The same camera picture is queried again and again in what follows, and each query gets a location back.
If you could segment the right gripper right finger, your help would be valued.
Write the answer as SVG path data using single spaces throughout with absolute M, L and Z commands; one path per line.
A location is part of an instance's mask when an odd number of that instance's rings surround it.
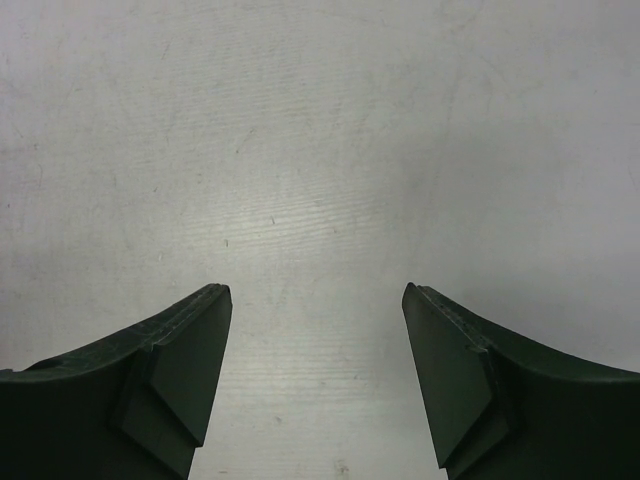
M 451 479 L 635 479 L 639 376 L 545 346 L 440 292 L 403 294 L 438 466 Z

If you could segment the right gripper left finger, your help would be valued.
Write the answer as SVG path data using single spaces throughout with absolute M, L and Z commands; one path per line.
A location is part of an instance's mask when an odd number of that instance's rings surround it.
M 208 284 L 166 310 L 1 373 L 5 479 L 185 479 L 206 438 L 232 315 Z

